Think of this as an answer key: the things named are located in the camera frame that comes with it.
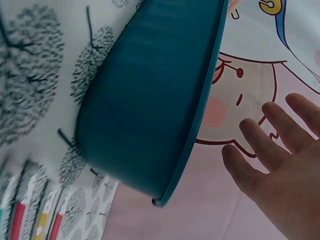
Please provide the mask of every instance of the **leaf pattern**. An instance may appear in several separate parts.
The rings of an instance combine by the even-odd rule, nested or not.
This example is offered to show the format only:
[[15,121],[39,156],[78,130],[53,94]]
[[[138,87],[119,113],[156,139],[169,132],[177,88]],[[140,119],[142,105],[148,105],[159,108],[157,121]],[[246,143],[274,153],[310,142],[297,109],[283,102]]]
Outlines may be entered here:
[[72,74],[74,80],[71,82],[71,96],[78,105],[82,103],[92,80],[115,43],[113,29],[110,26],[103,26],[93,34],[89,6],[86,7],[86,17],[90,41],[76,61]]
[[68,140],[61,129],[58,129],[58,134],[68,145],[59,170],[59,183],[62,187],[67,188],[80,176],[86,166],[86,161],[75,144],[75,138],[72,138],[72,141]]
[[118,9],[126,7],[131,0],[112,0],[113,5],[115,5]]
[[116,181],[113,179],[110,179],[108,182],[104,183],[104,187],[105,189],[104,189],[103,198],[102,198],[103,203],[111,197],[111,194],[116,187]]
[[63,216],[60,231],[65,238],[83,216],[86,209],[86,194],[83,188],[78,188],[70,197]]
[[97,197],[94,203],[92,204],[90,212],[86,214],[85,230],[87,230],[95,220],[95,217],[97,216],[97,213],[99,210],[99,205],[100,205],[100,198]]

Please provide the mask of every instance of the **tree print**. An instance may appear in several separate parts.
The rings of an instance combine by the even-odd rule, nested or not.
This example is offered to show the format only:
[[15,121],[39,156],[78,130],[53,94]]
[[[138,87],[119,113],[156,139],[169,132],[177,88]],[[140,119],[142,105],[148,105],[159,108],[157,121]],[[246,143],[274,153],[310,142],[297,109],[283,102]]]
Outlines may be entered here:
[[118,9],[126,7],[131,0],[112,0],[113,5],[115,5]]
[[65,238],[82,217],[86,209],[86,194],[82,188],[78,188],[70,197],[63,216],[60,231]]
[[90,212],[87,212],[86,214],[85,230],[87,230],[95,220],[95,217],[99,210],[99,205],[100,205],[100,198],[97,197],[91,207]]
[[36,179],[36,184],[32,191],[29,207],[27,208],[27,214],[24,218],[22,240],[29,240],[32,235],[33,228],[36,224],[36,218],[40,209],[41,200],[44,197],[45,189],[48,183],[48,177],[46,169],[40,167],[39,174]]
[[145,0],[138,0],[138,2],[135,5],[136,10],[138,10],[142,6],[142,4],[144,4],[144,2]]
[[110,209],[111,209],[111,202],[109,202],[109,203],[106,205],[104,212],[99,212],[99,215],[102,216],[102,221],[101,221],[101,223],[102,223],[102,229],[104,229],[105,226],[106,226],[106,222],[107,222],[107,218],[108,218]]
[[86,6],[86,19],[89,42],[76,61],[71,82],[71,96],[78,105],[81,104],[89,85],[114,45],[114,34],[110,26],[103,26],[93,34],[89,6]]
[[59,183],[62,187],[67,188],[73,184],[82,173],[86,166],[86,161],[82,157],[79,148],[76,146],[75,138],[70,141],[63,133],[61,128],[58,129],[59,136],[68,145],[59,170]]
[[1,216],[1,224],[0,224],[0,239],[1,240],[8,240],[9,239],[9,230],[10,224],[13,216],[13,209],[14,205],[16,204],[16,196],[18,193],[18,182],[19,178],[17,178],[14,182],[15,190],[11,193],[9,197],[9,203],[5,209],[2,209],[2,216]]
[[78,228],[74,231],[71,240],[81,240],[82,239],[82,230]]
[[114,188],[116,187],[116,181],[110,178],[108,182],[104,183],[104,187],[105,189],[104,189],[103,198],[102,198],[103,203],[111,197],[111,194]]
[[98,193],[98,190],[100,188],[102,181],[105,178],[105,175],[97,172],[93,168],[90,168],[90,172],[95,175],[95,178],[94,178],[93,184],[92,184],[92,198],[94,198]]
[[85,240],[98,240],[99,230],[97,225],[93,225],[89,231],[88,237]]
[[0,8],[0,147],[30,133],[49,110],[64,50],[54,9],[35,4],[8,22],[4,14]]

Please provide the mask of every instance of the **teal bowl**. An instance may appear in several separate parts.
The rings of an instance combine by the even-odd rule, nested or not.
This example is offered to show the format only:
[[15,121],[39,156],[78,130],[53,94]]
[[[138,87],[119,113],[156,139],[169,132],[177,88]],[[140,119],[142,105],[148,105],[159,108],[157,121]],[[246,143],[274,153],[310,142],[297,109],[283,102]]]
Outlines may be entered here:
[[206,107],[225,0],[146,0],[94,78],[76,141],[96,168],[164,206]]

